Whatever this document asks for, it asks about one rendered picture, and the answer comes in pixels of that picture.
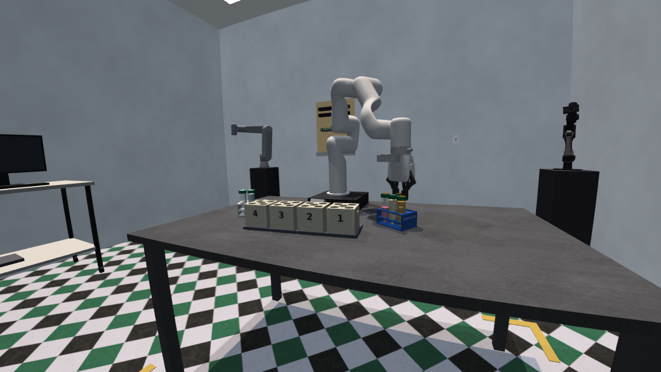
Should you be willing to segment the clear tube with dark green cap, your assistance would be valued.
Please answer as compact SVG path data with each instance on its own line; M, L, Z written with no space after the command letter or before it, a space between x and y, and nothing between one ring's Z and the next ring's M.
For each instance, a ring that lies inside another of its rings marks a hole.
M245 204L246 203L246 189L239 190L240 194L240 204ZM245 210L245 205L240 205L241 210Z

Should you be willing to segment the centrifuge tube with pink liquid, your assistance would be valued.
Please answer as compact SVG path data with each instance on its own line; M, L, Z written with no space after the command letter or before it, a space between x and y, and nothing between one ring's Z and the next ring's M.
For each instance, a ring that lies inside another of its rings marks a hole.
M389 198L388 198L389 193L382 193L381 198L382 198L382 209L383 210L389 210ZM382 217L387 218L389 217L389 213L383 212L382 211Z

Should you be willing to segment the blue tube rack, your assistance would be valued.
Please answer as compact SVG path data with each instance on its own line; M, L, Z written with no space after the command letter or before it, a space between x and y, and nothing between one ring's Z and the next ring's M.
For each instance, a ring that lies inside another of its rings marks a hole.
M396 214L396 215L401 215L401 222L398 222L397 219L391 220L391 219L389 219L389 217L387 217L387 218L382 217L382 211L389 212L389 213ZM416 210L406 209L405 211L411 211L411 212L405 212L404 214L399 214L399 213L397 213L397 211L390 212L389 210L383 210L382 208L377 209L377 224L380 224L380 225L383 225L383 226L386 226L386 227L390 227L390 228L393 228L393 229L399 230L399 231L404 231L404 230L409 230L411 228L415 228L416 227L416 222L417 222L417 212L416 212ZM387 221L387 222L383 222L382 220ZM390 222L393 222L394 225L391 225ZM401 225L401 227L399 227L398 224Z

